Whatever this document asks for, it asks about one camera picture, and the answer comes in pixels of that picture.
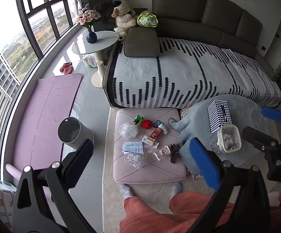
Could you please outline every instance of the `round side table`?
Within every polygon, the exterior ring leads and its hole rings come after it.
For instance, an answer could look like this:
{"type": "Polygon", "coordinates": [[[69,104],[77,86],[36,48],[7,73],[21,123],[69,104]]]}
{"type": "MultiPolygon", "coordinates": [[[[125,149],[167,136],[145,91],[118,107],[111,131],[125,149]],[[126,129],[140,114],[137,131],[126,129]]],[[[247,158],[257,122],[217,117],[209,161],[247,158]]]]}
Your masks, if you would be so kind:
{"type": "Polygon", "coordinates": [[[81,34],[83,37],[78,37],[77,42],[72,46],[72,51],[78,55],[94,53],[97,64],[97,72],[93,74],[91,81],[92,84],[97,88],[102,88],[105,66],[102,60],[101,51],[117,42],[119,35],[112,31],[96,32],[97,41],[93,44],[90,44],[86,41],[88,30],[84,29],[81,34]]]}

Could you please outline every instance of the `table leg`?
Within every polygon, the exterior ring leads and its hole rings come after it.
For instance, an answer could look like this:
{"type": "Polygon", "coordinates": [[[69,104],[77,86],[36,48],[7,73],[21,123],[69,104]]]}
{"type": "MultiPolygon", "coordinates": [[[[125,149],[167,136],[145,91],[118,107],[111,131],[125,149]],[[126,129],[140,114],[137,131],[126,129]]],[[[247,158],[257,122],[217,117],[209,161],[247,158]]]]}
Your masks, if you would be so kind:
{"type": "Polygon", "coordinates": [[[92,84],[97,87],[97,88],[102,88],[103,87],[103,77],[105,73],[105,66],[104,62],[102,60],[102,55],[101,52],[98,51],[94,53],[95,59],[96,59],[96,64],[97,64],[97,72],[93,74],[92,76],[92,84]]]}

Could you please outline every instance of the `dog plush ear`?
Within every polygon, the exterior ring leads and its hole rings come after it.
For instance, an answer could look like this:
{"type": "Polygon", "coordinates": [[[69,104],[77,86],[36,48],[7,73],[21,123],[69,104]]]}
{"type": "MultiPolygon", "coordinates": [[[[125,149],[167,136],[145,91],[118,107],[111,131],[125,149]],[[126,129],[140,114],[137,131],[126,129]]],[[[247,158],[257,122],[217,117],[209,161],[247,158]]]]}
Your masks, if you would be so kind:
{"type": "Polygon", "coordinates": [[[121,1],[115,1],[114,3],[113,3],[113,7],[115,8],[115,7],[118,7],[118,6],[120,6],[121,5],[121,1]]]}
{"type": "Polygon", "coordinates": [[[119,15],[119,10],[117,8],[114,8],[111,17],[116,18],[118,15],[119,15]]]}

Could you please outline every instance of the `tile floor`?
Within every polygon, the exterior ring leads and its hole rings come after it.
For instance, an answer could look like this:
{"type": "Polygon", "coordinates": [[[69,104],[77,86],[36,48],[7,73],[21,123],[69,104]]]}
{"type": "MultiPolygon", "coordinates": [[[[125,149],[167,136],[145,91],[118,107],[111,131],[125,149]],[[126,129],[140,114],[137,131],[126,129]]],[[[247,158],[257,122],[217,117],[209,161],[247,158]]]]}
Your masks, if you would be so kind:
{"type": "MultiPolygon", "coordinates": [[[[82,55],[72,52],[73,43],[80,33],[81,31],[54,58],[43,78],[61,75],[59,68],[63,63],[70,61],[74,67],[73,73],[81,73],[83,76],[70,116],[78,118],[93,132],[94,153],[76,187],[70,189],[70,195],[86,220],[99,233],[103,232],[102,176],[110,105],[104,90],[96,88],[91,83],[92,75],[97,68],[86,67],[81,61],[82,55]]],[[[72,150],[69,146],[64,145],[63,158],[72,150]]],[[[55,205],[50,204],[50,208],[57,222],[64,225],[55,205]]]]}

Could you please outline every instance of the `gray sock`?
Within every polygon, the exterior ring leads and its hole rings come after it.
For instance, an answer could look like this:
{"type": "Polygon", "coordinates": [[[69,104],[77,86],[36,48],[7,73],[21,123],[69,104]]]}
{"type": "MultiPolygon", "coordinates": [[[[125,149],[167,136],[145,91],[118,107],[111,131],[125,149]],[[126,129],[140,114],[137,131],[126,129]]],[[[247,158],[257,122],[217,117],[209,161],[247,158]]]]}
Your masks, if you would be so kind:
{"type": "Polygon", "coordinates": [[[183,186],[181,182],[175,183],[175,185],[172,188],[172,196],[170,197],[171,199],[176,195],[180,194],[183,191],[183,186]]]}
{"type": "Polygon", "coordinates": [[[131,187],[127,184],[121,184],[120,192],[124,199],[134,196],[131,187]]]}

